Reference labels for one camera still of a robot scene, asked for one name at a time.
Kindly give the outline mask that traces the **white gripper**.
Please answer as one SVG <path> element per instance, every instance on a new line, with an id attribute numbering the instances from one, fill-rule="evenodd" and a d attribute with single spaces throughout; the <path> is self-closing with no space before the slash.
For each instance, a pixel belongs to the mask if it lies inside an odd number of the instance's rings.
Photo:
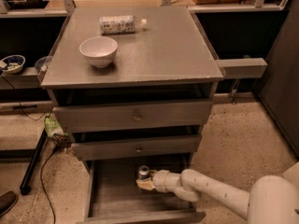
<path id="1" fill-rule="evenodd" d="M 165 180 L 170 174 L 166 170 L 149 170 L 149 176 L 153 176 L 152 181 L 150 179 L 146 180 L 136 180 L 136 184 L 144 190 L 154 190 L 157 189 L 159 192 L 167 192 Z"/>

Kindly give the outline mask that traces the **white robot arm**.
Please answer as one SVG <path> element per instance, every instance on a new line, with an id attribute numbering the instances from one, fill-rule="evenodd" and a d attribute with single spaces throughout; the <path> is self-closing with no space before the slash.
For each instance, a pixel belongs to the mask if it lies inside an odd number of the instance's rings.
<path id="1" fill-rule="evenodd" d="M 199 200 L 200 193 L 205 193 L 247 224 L 299 224 L 299 189 L 276 175 L 259 178 L 247 192 L 193 169 L 179 174 L 142 165 L 138 168 L 136 184 L 145 190 L 172 192 L 191 203 Z"/>

